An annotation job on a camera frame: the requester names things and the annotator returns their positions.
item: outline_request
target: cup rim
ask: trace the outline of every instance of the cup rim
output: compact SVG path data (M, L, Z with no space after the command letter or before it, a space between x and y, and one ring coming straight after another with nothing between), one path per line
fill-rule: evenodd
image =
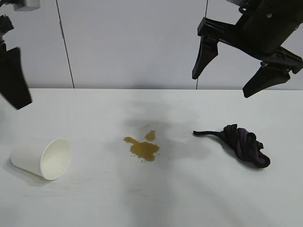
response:
M69 141L66 139L66 138L56 138L54 140L52 140L44 149L44 151L42 152L41 156L40 156L40 159L39 159L39 168L40 168L40 172L41 172L41 175L44 179L46 180L49 180L49 181L52 181L52 180L55 180L55 179L58 179L60 176L62 176L65 171L67 170L67 168L69 167L69 164L70 164L70 160L71 160L71 156L69 157L69 161L68 161L68 164L66 165L66 167L62 170L62 172L59 174L59 176L57 176L56 178L54 179L51 179L51 178L47 178L45 177L44 173L43 173L43 168L42 168L42 158L44 156L44 153L47 151L47 149L56 141L58 140L64 140L65 142L67 142L68 146L69 146L69 151L70 151L70 154L71 154L71 146L70 146L70 143Z

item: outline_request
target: dark purple cloth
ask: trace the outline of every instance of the dark purple cloth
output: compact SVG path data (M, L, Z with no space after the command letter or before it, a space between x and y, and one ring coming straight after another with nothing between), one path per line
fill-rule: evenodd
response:
M221 132L194 131L194 135L215 135L230 146L240 160L252 162L260 168L270 164L270 159L260 151L263 149L263 144L257 141L256 135L246 129L237 128L236 124L227 125Z

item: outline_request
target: table surface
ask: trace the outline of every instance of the table surface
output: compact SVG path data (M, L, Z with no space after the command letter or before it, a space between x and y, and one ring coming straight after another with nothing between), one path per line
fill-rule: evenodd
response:
M303 223L303 91L32 89L0 110L1 227L285 227ZM237 123L256 133L266 169L193 130ZM130 152L156 131L153 162ZM65 137L68 171L55 181L12 166L18 140Z

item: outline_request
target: white paper cup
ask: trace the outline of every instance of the white paper cup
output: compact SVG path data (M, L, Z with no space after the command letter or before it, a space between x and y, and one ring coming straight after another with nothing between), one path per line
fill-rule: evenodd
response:
M66 139L29 140L12 151L13 165L37 174L46 180L55 180L68 168L71 148Z

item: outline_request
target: brown liquid puddle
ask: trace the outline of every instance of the brown liquid puddle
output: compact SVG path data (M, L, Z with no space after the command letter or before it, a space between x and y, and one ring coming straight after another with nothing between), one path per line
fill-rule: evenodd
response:
M151 130L149 133L146 134L145 139L147 141L154 141L156 139L156 131Z
M153 141L156 139L156 131L150 131L145 138L148 141ZM144 158L148 162L152 162L155 160L155 153L157 153L160 149L158 145L149 143L149 142L142 142L135 140L132 137L125 137L124 141L126 143L132 143L131 152L138 156L138 158Z

